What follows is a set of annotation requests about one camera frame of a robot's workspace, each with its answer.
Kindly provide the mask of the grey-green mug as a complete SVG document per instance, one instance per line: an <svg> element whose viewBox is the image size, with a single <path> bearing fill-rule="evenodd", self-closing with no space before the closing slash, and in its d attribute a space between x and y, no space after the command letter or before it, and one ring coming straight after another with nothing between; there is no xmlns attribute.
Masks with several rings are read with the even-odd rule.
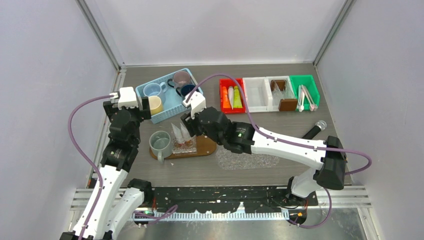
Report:
<svg viewBox="0 0 424 240"><path fill-rule="evenodd" d="M172 155L172 143L170 134L163 130L154 132L149 138L150 150L160 163L163 163L165 158Z"/></svg>

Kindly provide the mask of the clear textured acrylic holder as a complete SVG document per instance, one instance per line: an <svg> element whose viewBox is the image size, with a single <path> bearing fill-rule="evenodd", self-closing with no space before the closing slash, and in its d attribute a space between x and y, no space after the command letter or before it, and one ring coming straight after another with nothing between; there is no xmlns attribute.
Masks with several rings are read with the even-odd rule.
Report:
<svg viewBox="0 0 424 240"><path fill-rule="evenodd" d="M177 138L172 131L172 153L176 156L194 155L198 152L197 141L195 137L191 137L188 141L180 143L181 138Z"/></svg>

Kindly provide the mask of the white toothpaste tube red cap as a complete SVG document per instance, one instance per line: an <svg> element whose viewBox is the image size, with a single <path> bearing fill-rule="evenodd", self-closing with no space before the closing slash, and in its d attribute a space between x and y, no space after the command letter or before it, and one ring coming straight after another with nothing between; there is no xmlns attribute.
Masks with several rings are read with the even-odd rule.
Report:
<svg viewBox="0 0 424 240"><path fill-rule="evenodd" d="M174 125L173 123L171 124L171 126L172 126L172 130L173 130L176 142L179 145L184 144L185 141L184 141L184 138L183 138L183 135L182 135L182 131L176 125Z"/></svg>

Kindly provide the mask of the pink toothbrush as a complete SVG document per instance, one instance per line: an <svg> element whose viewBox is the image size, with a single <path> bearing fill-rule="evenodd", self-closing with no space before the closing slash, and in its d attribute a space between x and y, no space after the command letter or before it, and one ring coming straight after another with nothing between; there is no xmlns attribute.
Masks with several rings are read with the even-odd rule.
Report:
<svg viewBox="0 0 424 240"><path fill-rule="evenodd" d="M309 102L309 110L312 111L312 112L315 111L317 107L316 107L315 102L313 101L308 89L304 85L302 85L301 87L302 87L302 91L305 94L305 97L307 98L307 100Z"/></svg>

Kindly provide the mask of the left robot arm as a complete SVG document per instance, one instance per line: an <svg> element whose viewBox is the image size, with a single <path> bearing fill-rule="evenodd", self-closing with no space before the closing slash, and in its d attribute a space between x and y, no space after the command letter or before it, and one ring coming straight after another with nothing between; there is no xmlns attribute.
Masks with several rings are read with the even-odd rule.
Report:
<svg viewBox="0 0 424 240"><path fill-rule="evenodd" d="M110 120L109 142L94 169L98 180L77 224L61 234L62 240L115 240L136 208L148 207L154 199L151 182L134 178L114 203L139 152L140 124L151 119L148 98L109 100L103 108Z"/></svg>

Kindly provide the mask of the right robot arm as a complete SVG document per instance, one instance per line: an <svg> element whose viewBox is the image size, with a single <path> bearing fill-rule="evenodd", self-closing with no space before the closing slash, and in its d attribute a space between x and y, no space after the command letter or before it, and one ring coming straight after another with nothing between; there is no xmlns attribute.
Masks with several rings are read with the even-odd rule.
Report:
<svg viewBox="0 0 424 240"><path fill-rule="evenodd" d="M214 107L194 115L187 112L180 119L192 137L205 135L234 154L268 155L308 166L307 171L289 179L285 198L291 205L299 205L320 188L344 188L346 154L337 137L319 141L281 135L251 123L231 121Z"/></svg>

